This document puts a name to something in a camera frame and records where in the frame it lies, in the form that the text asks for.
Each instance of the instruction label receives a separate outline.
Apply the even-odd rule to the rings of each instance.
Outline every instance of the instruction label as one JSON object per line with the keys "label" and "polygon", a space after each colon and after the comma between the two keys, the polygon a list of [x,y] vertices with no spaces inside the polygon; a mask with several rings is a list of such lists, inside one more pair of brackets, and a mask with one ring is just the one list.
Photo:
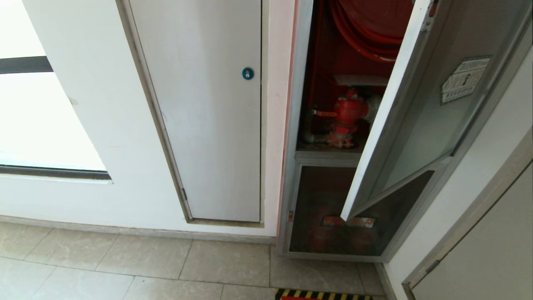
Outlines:
{"label": "instruction label", "polygon": [[491,56],[465,58],[440,88],[440,105],[445,105],[474,93]]}

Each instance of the yellow and black warning tape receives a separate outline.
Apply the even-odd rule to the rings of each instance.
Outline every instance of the yellow and black warning tape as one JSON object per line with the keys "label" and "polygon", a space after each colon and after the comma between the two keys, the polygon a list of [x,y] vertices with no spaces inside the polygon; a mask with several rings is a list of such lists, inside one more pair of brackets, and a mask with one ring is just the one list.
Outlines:
{"label": "yellow and black warning tape", "polygon": [[323,291],[276,289],[276,300],[283,296],[321,300],[372,300],[372,296],[326,293]]}

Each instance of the window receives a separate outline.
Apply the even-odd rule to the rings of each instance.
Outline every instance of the window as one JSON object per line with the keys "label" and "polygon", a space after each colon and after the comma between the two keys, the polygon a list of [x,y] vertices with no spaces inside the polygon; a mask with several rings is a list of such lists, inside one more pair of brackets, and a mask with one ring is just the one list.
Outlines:
{"label": "window", "polygon": [[109,179],[21,0],[0,2],[0,41],[0,172]]}

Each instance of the baseboard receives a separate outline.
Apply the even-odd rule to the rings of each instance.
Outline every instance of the baseboard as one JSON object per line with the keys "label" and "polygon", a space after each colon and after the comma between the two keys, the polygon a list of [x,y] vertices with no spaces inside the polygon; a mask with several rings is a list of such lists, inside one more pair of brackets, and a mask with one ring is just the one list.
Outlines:
{"label": "baseboard", "polygon": [[385,290],[385,294],[387,295],[387,299],[396,300],[396,295],[394,294],[394,290],[392,289],[391,281],[387,276],[387,271],[385,271],[385,267],[383,266],[383,264],[376,264],[376,270],[377,275],[379,276],[379,280],[383,285],[383,290]]}
{"label": "baseboard", "polygon": [[158,236],[162,238],[178,238],[206,241],[224,241],[254,244],[275,244],[275,236],[239,235],[225,233],[206,233],[162,229],[128,228],[103,225],[89,225],[77,223],[65,223],[46,220],[36,220],[20,217],[0,216],[0,222],[24,224],[30,226],[49,227],[67,230],[92,231],[101,233],[130,234],[144,236]]}

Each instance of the floor tile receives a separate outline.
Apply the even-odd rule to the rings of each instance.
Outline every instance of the floor tile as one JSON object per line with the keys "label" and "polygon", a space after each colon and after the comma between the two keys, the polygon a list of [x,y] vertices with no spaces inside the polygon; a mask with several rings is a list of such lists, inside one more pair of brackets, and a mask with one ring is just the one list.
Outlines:
{"label": "floor tile", "polygon": [[357,269],[367,295],[385,295],[374,264],[357,263]]}
{"label": "floor tile", "polygon": [[0,258],[0,298],[30,300],[54,266]]}
{"label": "floor tile", "polygon": [[135,277],[124,300],[219,300],[222,284]]}
{"label": "floor tile", "polygon": [[356,263],[270,257],[270,286],[335,293],[364,294]]}
{"label": "floor tile", "polygon": [[31,300],[122,300],[133,276],[57,267]]}
{"label": "floor tile", "polygon": [[275,296],[273,288],[224,285],[222,290],[222,300],[274,300]]}
{"label": "floor tile", "polygon": [[46,227],[0,222],[0,256],[24,259],[52,230]]}
{"label": "floor tile", "polygon": [[121,235],[97,271],[178,279],[192,240]]}
{"label": "floor tile", "polygon": [[268,245],[195,240],[180,279],[267,287],[268,251]]}
{"label": "floor tile", "polygon": [[109,233],[54,229],[25,260],[94,270],[117,236]]}

